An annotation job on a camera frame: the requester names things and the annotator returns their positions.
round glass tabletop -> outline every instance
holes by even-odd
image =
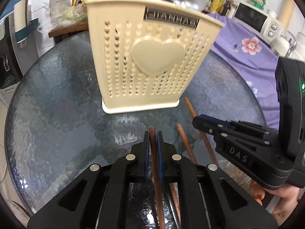
[[[112,164],[128,154],[133,144],[142,142],[150,126],[161,130],[164,141],[187,156],[176,131],[181,123],[198,164],[210,163],[183,97],[189,98],[198,115],[265,125],[250,88],[213,52],[203,61],[176,108],[110,115],[102,109],[89,33],[56,45],[25,74],[6,119],[7,162],[24,204],[35,213],[90,164]],[[208,138],[215,148],[212,136]],[[226,170],[228,162],[216,156]],[[146,192],[134,187],[133,194],[153,197],[152,184],[150,189]],[[147,214],[153,209],[153,201],[151,208],[149,202],[135,204],[138,210],[142,208],[144,215],[138,219],[143,224],[150,223]]]

metal screw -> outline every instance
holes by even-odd
[[[134,160],[134,159],[135,159],[135,155],[133,155],[133,154],[128,154],[128,155],[126,156],[126,159],[129,160],[129,161]]]
[[[211,170],[211,171],[215,171],[215,170],[217,170],[217,165],[215,165],[215,164],[209,164],[209,165],[208,165],[208,168],[209,168],[209,170]]]
[[[97,170],[99,170],[99,168],[100,168],[100,167],[99,167],[98,164],[93,164],[93,165],[90,166],[90,170],[91,170],[91,171],[97,171]]]
[[[182,158],[182,157],[181,157],[179,154],[175,154],[175,155],[172,156],[172,159],[173,159],[173,160],[176,160],[176,161],[181,160],[181,158]]]

white container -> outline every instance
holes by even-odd
[[[298,32],[297,35],[296,35],[295,40],[296,40],[298,43],[300,43],[300,44],[302,44],[302,45],[305,45],[305,35],[304,35],[304,34]]]
[[[296,48],[295,48],[294,52],[298,52],[298,54],[300,56],[305,58],[305,45],[302,45],[300,42],[297,41],[296,42]]]
[[[283,35],[281,35],[272,42],[271,50],[275,55],[285,57],[290,47],[291,45],[289,41]]]
[[[296,50],[292,51],[289,56],[290,59],[296,59],[304,62],[304,57],[301,56]]]
[[[270,15],[271,17],[273,17],[274,19],[277,18],[277,14],[272,11],[271,9],[267,9],[267,14]]]
[[[161,0],[87,0],[108,114],[176,107],[223,23]]]

pink flower pattern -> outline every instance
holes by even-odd
[[[242,47],[243,52],[249,53],[250,55],[254,56],[256,52],[260,52],[262,47],[258,44],[260,41],[258,38],[253,37],[252,39],[245,38],[242,40]]]

wooden shelf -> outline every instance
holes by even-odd
[[[78,31],[85,31],[85,30],[88,30],[88,21],[87,20],[82,21],[77,24],[73,24],[71,26],[55,28],[49,32],[49,38],[63,35],[63,34],[78,32]]]

